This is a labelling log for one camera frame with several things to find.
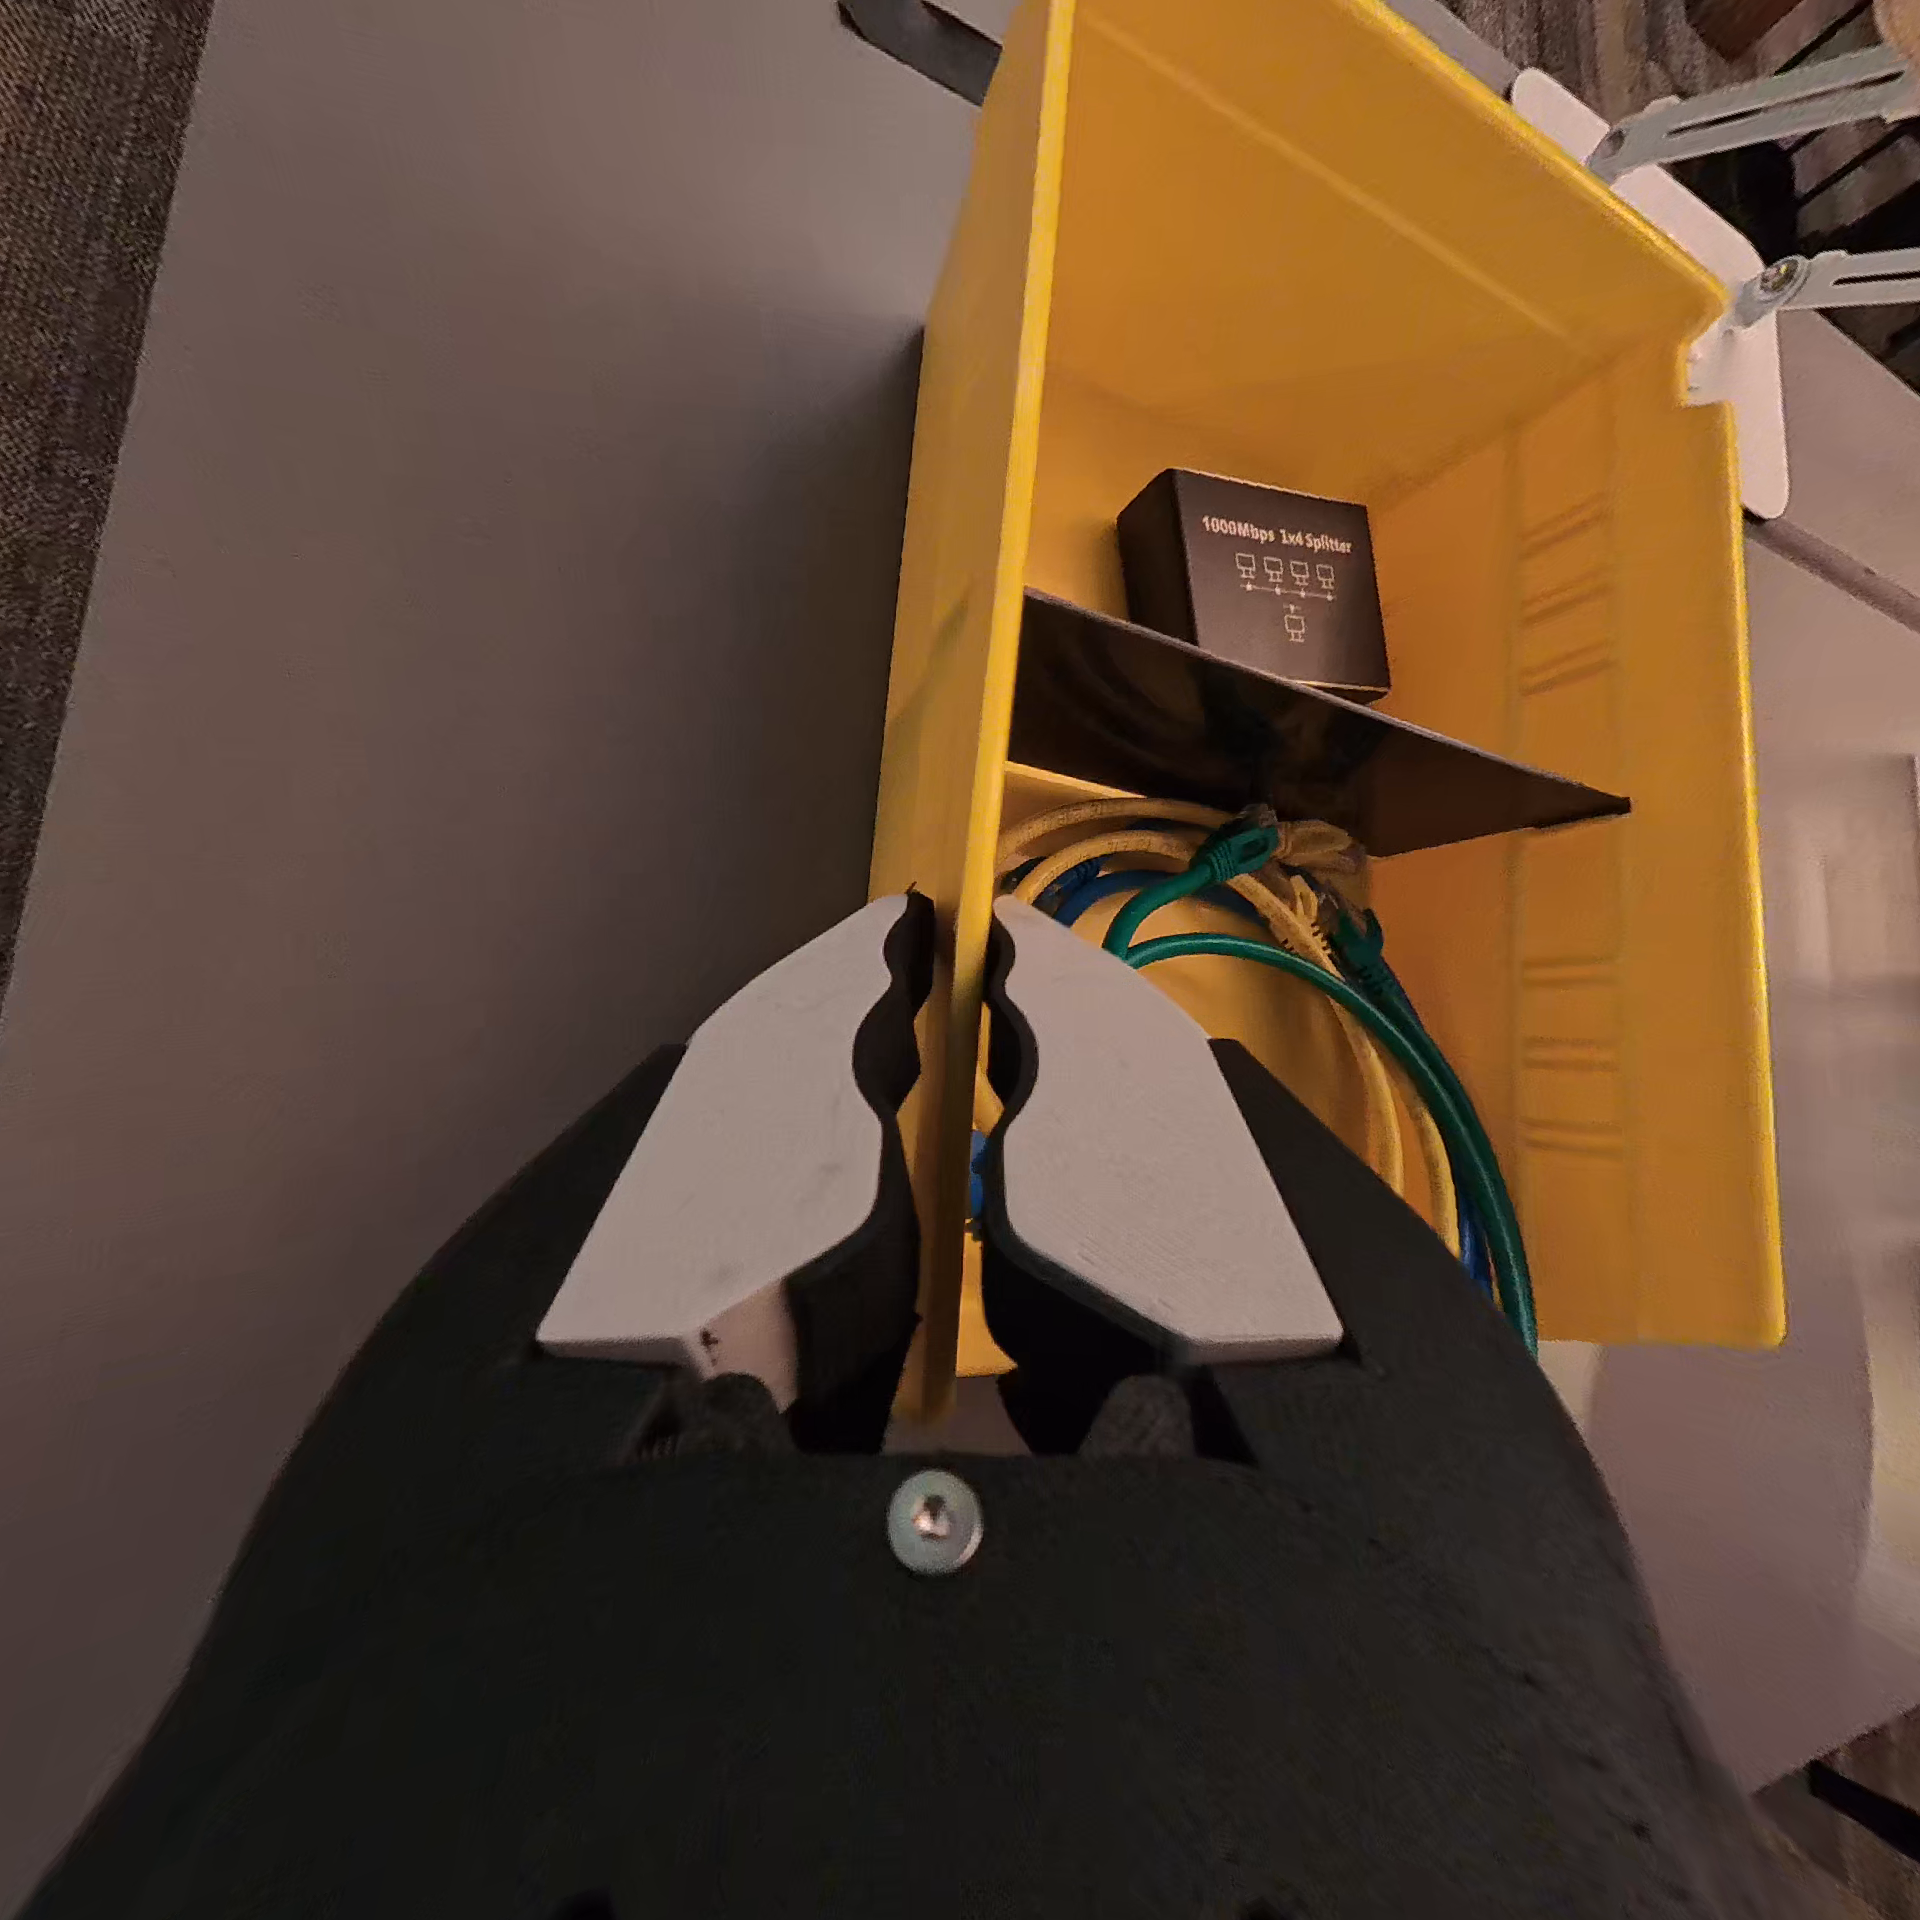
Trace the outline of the white metal mounting plate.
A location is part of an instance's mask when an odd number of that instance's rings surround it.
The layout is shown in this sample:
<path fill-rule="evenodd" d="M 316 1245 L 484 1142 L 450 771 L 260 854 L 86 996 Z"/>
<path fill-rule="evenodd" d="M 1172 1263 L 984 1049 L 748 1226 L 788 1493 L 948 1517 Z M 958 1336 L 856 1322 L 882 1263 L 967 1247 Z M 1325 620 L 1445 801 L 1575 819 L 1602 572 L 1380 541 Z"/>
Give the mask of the white metal mounting plate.
<path fill-rule="evenodd" d="M 1726 313 L 1687 351 L 1687 405 L 1732 409 L 1742 508 L 1762 520 L 1784 517 L 1789 469 L 1778 314 L 1766 313 L 1750 324 L 1735 316 L 1737 298 L 1763 275 L 1762 254 L 1707 202 L 1655 167 L 1628 172 L 1612 191 L 1721 285 Z"/>

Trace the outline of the black flat object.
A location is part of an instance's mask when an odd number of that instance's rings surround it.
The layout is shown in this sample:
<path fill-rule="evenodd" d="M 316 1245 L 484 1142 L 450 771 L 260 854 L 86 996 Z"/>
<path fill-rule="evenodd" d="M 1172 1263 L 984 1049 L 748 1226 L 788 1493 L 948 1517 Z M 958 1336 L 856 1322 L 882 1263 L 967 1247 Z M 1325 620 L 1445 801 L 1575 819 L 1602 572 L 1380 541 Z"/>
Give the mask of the black flat object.
<path fill-rule="evenodd" d="M 836 2 L 844 29 L 971 108 L 985 105 L 999 42 L 931 2 Z"/>

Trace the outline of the yellow plastic storage bin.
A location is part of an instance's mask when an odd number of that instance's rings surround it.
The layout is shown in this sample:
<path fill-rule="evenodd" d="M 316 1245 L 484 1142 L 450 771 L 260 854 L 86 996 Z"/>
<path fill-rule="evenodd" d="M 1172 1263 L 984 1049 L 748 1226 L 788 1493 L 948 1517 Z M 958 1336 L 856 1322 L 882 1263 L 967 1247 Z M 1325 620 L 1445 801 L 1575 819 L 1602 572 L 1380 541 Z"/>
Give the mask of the yellow plastic storage bin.
<path fill-rule="evenodd" d="M 1385 712 L 1630 801 L 1387 856 L 1385 953 L 1516 1182 L 1541 1333 L 1785 1331 L 1721 292 L 1383 5 L 1021 5 L 929 310 L 871 892 L 941 920 L 908 1152 L 962 1356 L 993 856 L 1064 802 L 1011 742 L 1023 592 L 1118 615 L 1166 469 L 1366 506 Z"/>

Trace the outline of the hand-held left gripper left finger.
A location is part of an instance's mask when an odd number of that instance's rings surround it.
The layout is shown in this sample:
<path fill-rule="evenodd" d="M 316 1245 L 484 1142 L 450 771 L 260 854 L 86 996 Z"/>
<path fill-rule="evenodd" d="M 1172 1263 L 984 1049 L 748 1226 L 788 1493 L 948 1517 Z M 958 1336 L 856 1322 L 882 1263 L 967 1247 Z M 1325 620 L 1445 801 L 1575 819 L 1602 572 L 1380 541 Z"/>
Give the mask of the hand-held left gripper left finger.
<path fill-rule="evenodd" d="M 708 1017 L 539 1320 L 539 1355 L 752 1381 L 795 1446 L 882 1449 L 920 1329 L 900 1113 L 926 1001 L 927 901 L 898 892 Z"/>

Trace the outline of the black ethernet splitter box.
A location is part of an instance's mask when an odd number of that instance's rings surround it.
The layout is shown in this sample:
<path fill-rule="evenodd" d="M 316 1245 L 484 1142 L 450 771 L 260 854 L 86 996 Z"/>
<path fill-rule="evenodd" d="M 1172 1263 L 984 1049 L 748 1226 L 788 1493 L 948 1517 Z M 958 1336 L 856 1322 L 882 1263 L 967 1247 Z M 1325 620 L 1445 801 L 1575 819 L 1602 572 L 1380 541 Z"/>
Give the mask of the black ethernet splitter box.
<path fill-rule="evenodd" d="M 1387 695 L 1364 504 L 1166 469 L 1118 512 L 1115 552 L 1130 622 L 1351 704 Z"/>

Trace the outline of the black bin divider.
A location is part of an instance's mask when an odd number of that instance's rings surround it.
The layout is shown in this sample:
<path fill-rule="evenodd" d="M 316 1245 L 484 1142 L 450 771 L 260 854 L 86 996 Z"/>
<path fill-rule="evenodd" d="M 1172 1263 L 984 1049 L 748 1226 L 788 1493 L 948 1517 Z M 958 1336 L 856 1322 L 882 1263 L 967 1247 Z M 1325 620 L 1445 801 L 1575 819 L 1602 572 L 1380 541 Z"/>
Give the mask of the black bin divider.
<path fill-rule="evenodd" d="M 1392 859 L 1631 802 L 1028 589 L 1011 763 L 1151 801 L 1319 820 Z"/>

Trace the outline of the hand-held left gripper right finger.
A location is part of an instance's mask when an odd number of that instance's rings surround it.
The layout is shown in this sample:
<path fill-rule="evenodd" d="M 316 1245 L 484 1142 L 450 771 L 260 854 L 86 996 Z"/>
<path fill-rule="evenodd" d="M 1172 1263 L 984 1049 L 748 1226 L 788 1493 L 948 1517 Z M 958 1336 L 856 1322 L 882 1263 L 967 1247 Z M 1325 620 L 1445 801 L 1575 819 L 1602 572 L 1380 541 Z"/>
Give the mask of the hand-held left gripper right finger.
<path fill-rule="evenodd" d="M 1126 1381 L 1331 1356 L 1341 1320 L 1206 1030 L 1119 959 L 995 902 L 980 1303 L 1028 1449 Z"/>

